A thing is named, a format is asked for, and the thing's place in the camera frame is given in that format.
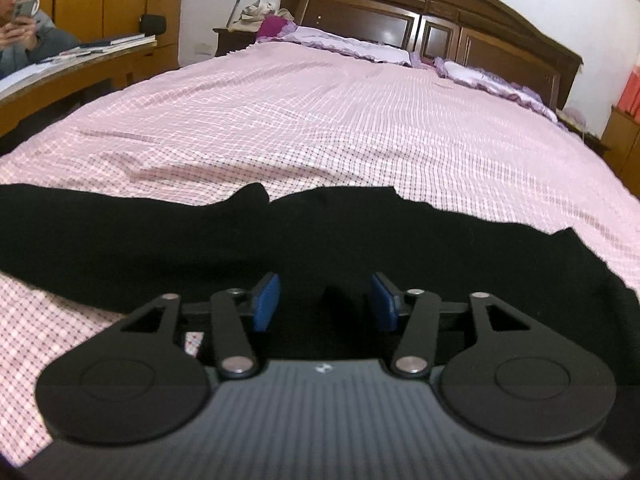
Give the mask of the black garment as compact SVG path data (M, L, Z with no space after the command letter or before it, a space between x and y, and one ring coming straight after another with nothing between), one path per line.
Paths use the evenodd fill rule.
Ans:
M186 206L10 184L1 270L68 300L128 313L175 292L202 301L278 274L274 354L380 356L373 273L448 301L490 292L602 359L639 393L637 295L571 229L552 234L442 211L391 188L316 188L270 200L253 183Z

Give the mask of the right purple ruffled pillow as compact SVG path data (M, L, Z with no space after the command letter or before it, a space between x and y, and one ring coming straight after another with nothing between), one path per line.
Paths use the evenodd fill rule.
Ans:
M505 79L487 70L463 66L451 60L444 60L443 58L435 58L434 69L439 76L452 80L456 84L462 84L462 86L471 89L485 91L497 98L514 102L520 107L527 108L547 118L554 124L559 122L558 116L556 116L551 108L544 104L541 96L526 86L521 86L515 82L507 82Z

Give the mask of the dark wooden headboard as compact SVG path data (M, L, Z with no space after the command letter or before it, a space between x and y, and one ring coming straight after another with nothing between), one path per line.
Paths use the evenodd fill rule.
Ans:
M582 58L500 0L281 0L299 25L449 58L534 90L555 110Z

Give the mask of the seated person in grey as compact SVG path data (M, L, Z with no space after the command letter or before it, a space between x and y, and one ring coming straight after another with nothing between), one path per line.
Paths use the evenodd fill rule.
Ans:
M15 15L15 6L21 1L26 0L1 0L2 78L79 44L40 9L36 13Z

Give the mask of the black pouch on desk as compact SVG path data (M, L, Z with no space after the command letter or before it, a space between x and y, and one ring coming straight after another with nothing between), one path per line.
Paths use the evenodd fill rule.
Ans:
M167 30L167 20L165 15L142 14L139 18L139 32L144 36L160 36Z

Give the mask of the purple ruffled pillow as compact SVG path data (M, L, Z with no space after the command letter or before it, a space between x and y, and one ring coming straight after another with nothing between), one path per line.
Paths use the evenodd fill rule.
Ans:
M257 35L257 42L287 42L299 46L329 51L349 58L369 61L378 64L392 64L397 66L411 66L411 56L408 51L386 44L375 44L356 38L343 37L324 32L321 29L298 26L293 22L286 25L274 36Z
M462 86L471 89L485 91L497 98L514 102L520 107L527 108L547 118L554 124L559 122L558 116L556 116L551 108L544 104L541 96L526 86L521 86L515 82L507 82L505 79L487 70L463 66L451 60L444 60L443 58L435 58L434 69L439 76L452 80L456 84L462 84Z

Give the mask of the dark wooden nightstand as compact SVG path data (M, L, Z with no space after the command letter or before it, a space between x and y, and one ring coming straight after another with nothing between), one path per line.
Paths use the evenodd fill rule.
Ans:
M228 28L214 28L213 32L217 35L216 58L246 49L256 41L254 32L243 32L242 30L230 32Z

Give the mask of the pink checked bed sheet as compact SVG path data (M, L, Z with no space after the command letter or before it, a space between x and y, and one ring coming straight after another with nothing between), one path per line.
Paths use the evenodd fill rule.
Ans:
M573 229L639 284L639 203L574 133L438 76L298 44L258 44L104 96L1 159L3 183L188 205L260 182L330 185L542 232Z

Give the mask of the wooden side cabinet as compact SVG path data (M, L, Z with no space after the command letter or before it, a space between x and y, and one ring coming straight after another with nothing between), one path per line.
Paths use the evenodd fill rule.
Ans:
M639 184L639 122L634 116L611 106L601 138L603 159L627 188Z

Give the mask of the books on desk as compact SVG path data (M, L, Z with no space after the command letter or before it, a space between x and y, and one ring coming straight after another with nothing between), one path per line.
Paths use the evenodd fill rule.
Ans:
M112 53L135 47L146 46L147 44L156 44L156 36L145 36L145 34L137 34L134 36L116 38L113 40L103 39L100 41L80 44L73 49L63 51L55 56L50 56L50 58L45 58L44 60L42 60L42 62L62 62L66 60L72 60L73 58L84 58L85 56L89 55Z

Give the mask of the orange pink curtain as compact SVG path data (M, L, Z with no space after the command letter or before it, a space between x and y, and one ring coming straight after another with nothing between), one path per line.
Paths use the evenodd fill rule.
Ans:
M623 113L634 118L636 122L640 117L640 64L636 63L627 79L616 107Z

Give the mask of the magenta cloth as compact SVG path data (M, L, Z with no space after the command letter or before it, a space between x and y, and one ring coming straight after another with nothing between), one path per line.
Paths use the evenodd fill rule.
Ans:
M280 35L283 29L291 30L295 28L295 22L289 18L279 15L268 15L260 24L256 32L257 41L268 41Z

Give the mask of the left purple ruffled pillow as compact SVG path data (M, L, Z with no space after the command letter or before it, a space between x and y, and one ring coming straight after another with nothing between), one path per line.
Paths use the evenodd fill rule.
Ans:
M287 42L299 46L329 51L349 58L369 61L378 64L392 64L397 66L411 66L411 56L408 51L386 44L375 44L356 38L343 37L324 32L321 29L298 26L293 22L286 25L274 36L257 35L257 42Z

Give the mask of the beige clothes pile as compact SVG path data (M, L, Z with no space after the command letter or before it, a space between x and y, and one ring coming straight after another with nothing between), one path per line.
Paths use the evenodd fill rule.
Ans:
M289 10L279 8L274 2L257 0L246 6L240 16L228 27L229 32L258 32L262 23L270 16L293 21L294 16Z

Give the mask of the wooden desk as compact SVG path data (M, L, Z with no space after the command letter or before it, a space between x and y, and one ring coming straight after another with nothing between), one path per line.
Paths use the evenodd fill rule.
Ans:
M154 42L50 64L1 89L1 135L45 107L102 81L122 89L177 68L178 44L157 47Z

